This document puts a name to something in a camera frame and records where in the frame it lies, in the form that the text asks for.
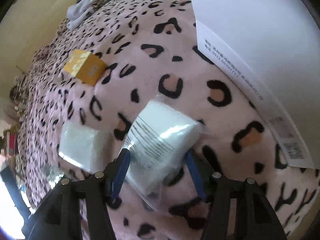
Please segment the pink leopard print blanket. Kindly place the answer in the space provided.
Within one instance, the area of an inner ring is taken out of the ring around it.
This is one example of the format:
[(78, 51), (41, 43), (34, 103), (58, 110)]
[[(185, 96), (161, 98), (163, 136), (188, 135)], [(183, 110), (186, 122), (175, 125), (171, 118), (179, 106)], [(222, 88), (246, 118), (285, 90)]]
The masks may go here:
[(160, 125), (179, 111), (201, 130), (195, 152), (227, 178), (254, 178), (287, 235), (315, 208), (319, 170), (289, 166), (253, 103), (199, 51), (191, 0), (112, 0), (73, 31), (62, 22), (35, 53), (25, 87), (19, 149), (32, 206), (50, 189), (46, 164), (88, 178), (59, 157), (64, 124), (107, 131), (107, 160), (124, 143), (136, 150), (147, 142), (148, 177), (158, 165), (153, 140), (162, 146), (183, 125), (154, 135), (142, 115)]

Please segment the silver foil bag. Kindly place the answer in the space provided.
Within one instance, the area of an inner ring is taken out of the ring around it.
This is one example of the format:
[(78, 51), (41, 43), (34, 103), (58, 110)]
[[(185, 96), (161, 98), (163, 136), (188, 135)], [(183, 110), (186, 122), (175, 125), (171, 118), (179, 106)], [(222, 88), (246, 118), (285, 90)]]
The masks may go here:
[(47, 178), (51, 189), (53, 189), (65, 175), (58, 167), (49, 164), (44, 165), (42, 172)]

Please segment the white tissue pack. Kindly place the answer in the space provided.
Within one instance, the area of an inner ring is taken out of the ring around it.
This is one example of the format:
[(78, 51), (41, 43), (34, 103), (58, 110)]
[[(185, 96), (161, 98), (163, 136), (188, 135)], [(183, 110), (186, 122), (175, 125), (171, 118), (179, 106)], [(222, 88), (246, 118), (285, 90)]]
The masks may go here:
[(105, 169), (110, 146), (111, 135), (107, 131), (69, 121), (62, 126), (59, 156), (90, 174)]

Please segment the yellow butter bear box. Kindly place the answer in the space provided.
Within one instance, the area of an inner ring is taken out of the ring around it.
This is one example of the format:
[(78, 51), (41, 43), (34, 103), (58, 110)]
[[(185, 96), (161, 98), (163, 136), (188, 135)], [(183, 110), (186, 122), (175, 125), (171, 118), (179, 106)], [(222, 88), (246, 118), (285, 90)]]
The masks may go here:
[(105, 71), (107, 64), (90, 51), (74, 50), (63, 70), (83, 83), (94, 87)]

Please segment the white packet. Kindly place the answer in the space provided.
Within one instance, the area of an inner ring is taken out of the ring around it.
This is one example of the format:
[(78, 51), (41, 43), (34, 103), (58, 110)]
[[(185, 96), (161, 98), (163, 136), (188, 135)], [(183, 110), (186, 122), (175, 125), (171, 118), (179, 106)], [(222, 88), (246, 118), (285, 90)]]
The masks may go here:
[(126, 181), (151, 209), (158, 210), (163, 181), (178, 174), (201, 132), (201, 123), (155, 99), (132, 123), (123, 144), (131, 155)]

